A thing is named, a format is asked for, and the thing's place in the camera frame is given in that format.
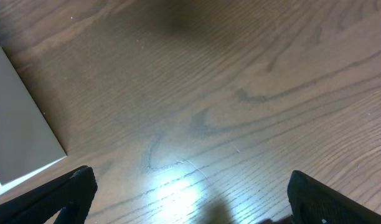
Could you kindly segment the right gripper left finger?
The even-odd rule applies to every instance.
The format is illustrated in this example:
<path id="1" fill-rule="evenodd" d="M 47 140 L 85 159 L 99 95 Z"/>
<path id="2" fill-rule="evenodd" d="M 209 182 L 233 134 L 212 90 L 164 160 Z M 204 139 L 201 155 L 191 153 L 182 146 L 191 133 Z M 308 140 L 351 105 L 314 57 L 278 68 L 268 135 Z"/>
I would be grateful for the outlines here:
<path id="1" fill-rule="evenodd" d="M 0 204 L 0 223 L 84 223 L 98 186 L 93 169 L 80 166 Z"/>

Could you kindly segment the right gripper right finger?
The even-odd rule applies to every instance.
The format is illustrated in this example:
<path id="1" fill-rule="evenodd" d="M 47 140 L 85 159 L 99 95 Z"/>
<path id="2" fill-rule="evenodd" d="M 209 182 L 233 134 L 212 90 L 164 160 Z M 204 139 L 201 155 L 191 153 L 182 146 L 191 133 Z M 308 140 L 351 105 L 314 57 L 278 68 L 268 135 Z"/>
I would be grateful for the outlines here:
<path id="1" fill-rule="evenodd" d="M 287 195 L 296 224 L 381 224 L 381 215 L 307 174 L 292 171 Z"/>

